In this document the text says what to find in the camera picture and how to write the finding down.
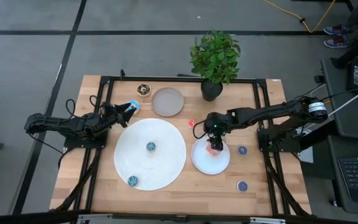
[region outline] yellow cable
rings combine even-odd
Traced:
[[[288,13],[288,14],[293,15],[293,16],[299,18],[299,20],[302,20],[302,17],[300,17],[299,15],[297,15],[297,14],[295,14],[295,13],[293,13],[293,12],[290,12],[290,11],[288,11],[288,10],[282,9],[282,8],[278,7],[277,5],[271,3],[271,2],[268,1],[268,0],[264,0],[264,1],[267,2],[267,3],[269,3],[269,4],[271,4],[272,6],[276,7],[277,9],[279,9],[279,10],[281,10],[281,11],[283,11],[283,12],[286,12],[286,13]],[[314,27],[314,29],[313,29],[312,31],[310,31],[310,29],[309,29],[309,27],[308,27],[308,25],[306,24],[305,21],[302,22],[302,24],[306,27],[306,29],[309,31],[309,33],[313,33],[313,32],[320,26],[320,24],[324,21],[324,18],[327,16],[328,12],[329,12],[329,11],[331,10],[331,8],[333,7],[334,3],[335,3],[335,0],[333,0],[333,2],[331,3],[331,5],[328,7],[326,13],[322,16],[322,18],[320,19],[320,21],[317,23],[316,27]]]

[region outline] black desk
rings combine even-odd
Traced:
[[[338,158],[358,157],[358,139],[341,136],[328,136],[327,142],[329,144],[331,161],[333,163],[336,177],[334,181],[334,190],[336,191],[335,196],[337,204],[347,212],[358,213],[358,203],[349,198],[345,181],[337,162]]]
[[[334,67],[330,59],[322,60],[321,68],[326,79],[329,95],[346,91],[347,69]],[[332,97],[333,110],[336,110],[355,95],[355,93],[345,93]],[[339,135],[358,138],[358,98],[335,113],[334,118]]]

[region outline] black pot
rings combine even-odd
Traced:
[[[208,79],[204,79],[201,82],[201,92],[203,93],[203,98],[206,101],[213,101],[218,97],[223,90],[222,83],[215,84]]]

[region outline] small white plate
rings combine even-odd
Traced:
[[[191,149],[191,160],[194,166],[204,174],[215,175],[223,172],[230,162],[230,151],[226,143],[223,143],[223,150],[212,156],[206,150],[208,137],[204,136],[197,140]]]

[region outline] potted plant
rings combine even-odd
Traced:
[[[238,41],[223,31],[208,32],[201,38],[199,45],[195,39],[195,46],[190,47],[190,63],[194,66],[191,71],[204,78],[201,92],[205,100],[215,100],[222,93],[222,83],[229,84],[230,80],[237,77],[240,52]]]

